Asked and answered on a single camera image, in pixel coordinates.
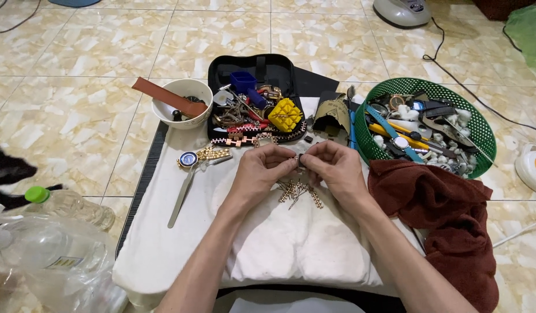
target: green bottle cap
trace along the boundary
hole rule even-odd
[[[42,203],[50,197],[50,191],[44,187],[33,186],[25,192],[25,199],[34,202]]]

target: white bowl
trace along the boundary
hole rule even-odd
[[[212,90],[200,80],[178,79],[163,85],[165,89],[182,97],[195,96],[206,103],[207,109],[201,115],[181,122],[174,122],[171,114],[175,110],[173,106],[167,105],[160,100],[152,99],[152,110],[154,114],[170,127],[177,129],[191,129],[201,125],[208,119],[212,112]]]

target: blue watch strap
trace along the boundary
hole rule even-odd
[[[385,118],[383,118],[378,111],[374,110],[370,105],[365,104],[365,110],[369,112],[372,117],[376,119],[376,121],[386,130],[386,132],[391,136],[392,139],[399,137],[397,132],[391,125],[386,121]],[[414,162],[418,163],[424,163],[424,161],[417,155],[415,150],[411,149],[410,146],[403,149],[403,151],[413,160]]]

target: brown leather strap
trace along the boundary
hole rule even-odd
[[[149,95],[154,99],[160,100],[167,105],[173,106],[175,109],[180,110],[182,114],[190,118],[201,115],[207,109],[207,106],[204,103],[189,101],[188,99],[178,96],[142,77],[137,79],[132,88],[139,90],[143,94]]]

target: watch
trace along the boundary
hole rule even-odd
[[[365,110],[369,112],[372,117],[386,130],[386,132],[391,137],[391,142],[396,146],[396,148],[403,150],[413,162],[424,163],[423,160],[417,155],[415,150],[411,149],[407,139],[400,137],[395,129],[388,124],[385,118],[383,118],[378,111],[374,110],[370,105],[365,105]]]

